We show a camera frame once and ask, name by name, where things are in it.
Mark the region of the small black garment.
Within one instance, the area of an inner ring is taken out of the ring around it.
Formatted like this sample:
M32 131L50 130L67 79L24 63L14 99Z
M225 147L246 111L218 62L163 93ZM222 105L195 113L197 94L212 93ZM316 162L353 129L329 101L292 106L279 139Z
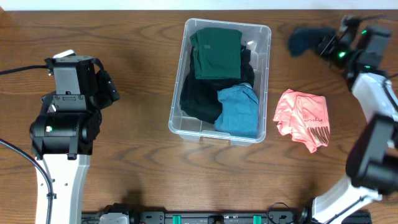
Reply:
M298 27L289 37L288 50L293 57L301 56L306 50L317 49L325 37L335 35L336 31L329 27L313 28Z

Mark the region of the pink printed shirt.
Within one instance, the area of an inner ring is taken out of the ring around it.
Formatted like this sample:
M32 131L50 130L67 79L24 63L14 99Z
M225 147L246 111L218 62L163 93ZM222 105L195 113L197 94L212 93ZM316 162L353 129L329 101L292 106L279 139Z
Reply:
M275 109L273 121L280 134L291 135L313 153L330 142L330 123L324 96L285 90Z

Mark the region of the dark green camisole top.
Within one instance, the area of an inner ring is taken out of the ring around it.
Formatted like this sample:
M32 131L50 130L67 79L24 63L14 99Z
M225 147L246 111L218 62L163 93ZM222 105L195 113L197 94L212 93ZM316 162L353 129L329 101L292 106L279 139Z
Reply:
M242 32L206 27L190 36L195 78L240 78Z

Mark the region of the blue cloth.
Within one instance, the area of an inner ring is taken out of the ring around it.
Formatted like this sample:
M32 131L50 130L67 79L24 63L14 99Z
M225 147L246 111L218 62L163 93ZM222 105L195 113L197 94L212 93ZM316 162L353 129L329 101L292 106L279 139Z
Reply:
M259 100L249 83L240 83L218 91L222 112L214 127L232 136L253 138L258 131Z

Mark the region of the large black garment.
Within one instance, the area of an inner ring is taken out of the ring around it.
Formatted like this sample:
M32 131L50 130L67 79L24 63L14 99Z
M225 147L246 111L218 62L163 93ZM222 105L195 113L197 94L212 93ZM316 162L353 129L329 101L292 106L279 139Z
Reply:
M249 64L251 51L241 46L241 77L218 80L197 80L193 55L190 55L190 71L180 94L181 109L191 117L213 124L220 116L223 106L218 101L218 92L240 83L254 84L254 70Z

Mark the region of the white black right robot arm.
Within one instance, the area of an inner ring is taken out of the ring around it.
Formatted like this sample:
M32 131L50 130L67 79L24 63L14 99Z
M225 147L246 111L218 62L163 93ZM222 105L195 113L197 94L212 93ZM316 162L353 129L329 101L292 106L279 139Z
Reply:
M397 97L391 76L379 69L391 32L345 25L343 35L326 36L318 54L343 69L350 92L359 101L367 125L346 161L346 174L326 193L311 199L297 223L370 223L357 211L397 191L397 158L386 154L397 147Z

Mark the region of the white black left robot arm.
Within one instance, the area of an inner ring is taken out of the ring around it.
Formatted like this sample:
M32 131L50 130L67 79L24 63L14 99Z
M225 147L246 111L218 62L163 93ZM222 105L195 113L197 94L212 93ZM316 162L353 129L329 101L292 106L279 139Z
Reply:
M40 113L29 130L39 165L35 222L80 223L101 110L119 100L119 93L97 58L67 50L45 62L55 91L41 98Z

